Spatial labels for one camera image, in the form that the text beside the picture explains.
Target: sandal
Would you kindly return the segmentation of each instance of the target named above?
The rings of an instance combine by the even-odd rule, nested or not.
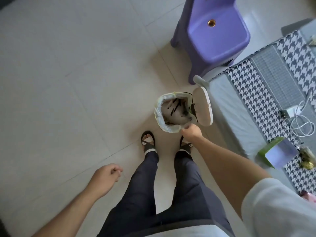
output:
[[[179,151],[185,151],[189,155],[191,155],[191,147],[193,147],[193,144],[184,140],[184,137],[182,136],[180,139],[180,149]]]
[[[150,134],[151,137],[147,137],[146,139],[143,140],[143,137],[144,137],[145,135],[147,135],[147,134]],[[151,131],[145,131],[145,132],[142,134],[142,136],[141,136],[141,138],[140,138],[140,141],[141,141],[142,145],[144,146],[144,153],[145,153],[145,155],[146,155],[148,152],[151,152],[151,151],[157,152],[157,151],[156,151],[156,147],[155,147],[155,137],[154,137],[154,135],[152,134]]]

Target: hand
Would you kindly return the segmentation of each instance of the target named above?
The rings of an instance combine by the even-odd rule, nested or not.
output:
[[[84,192],[97,201],[112,189],[115,182],[119,181],[122,171],[123,168],[116,164],[102,166],[95,171]]]
[[[190,124],[189,126],[181,129],[180,134],[183,135],[184,139],[191,142],[192,144],[195,140],[203,138],[201,129],[195,124]]]

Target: navy pants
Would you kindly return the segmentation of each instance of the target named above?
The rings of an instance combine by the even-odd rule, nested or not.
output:
[[[177,183],[172,205],[157,215],[154,181],[158,161],[156,152],[146,154],[133,174],[123,198],[110,211],[99,237],[124,236],[190,220],[213,220],[233,234],[221,201],[206,187],[197,165],[185,151],[178,151],[174,159]]]

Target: trash can lid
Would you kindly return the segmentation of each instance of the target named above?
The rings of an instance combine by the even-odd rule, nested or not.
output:
[[[196,88],[192,93],[195,115],[203,126],[213,123],[213,113],[209,95],[204,87]]]

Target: tiled floor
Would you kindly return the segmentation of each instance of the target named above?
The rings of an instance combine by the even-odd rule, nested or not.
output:
[[[169,41],[185,0],[17,0],[0,11],[0,216],[12,236],[29,236],[60,211],[99,166],[125,169],[90,211],[78,236],[95,236],[142,161],[140,133],[156,135],[157,211],[171,204],[180,136],[161,131],[155,100],[192,91],[186,53]],[[237,0],[251,32],[238,61],[315,15],[314,0]],[[211,79],[223,68],[210,71]],[[216,123],[204,134],[222,146]],[[236,236],[245,227],[223,201]]]

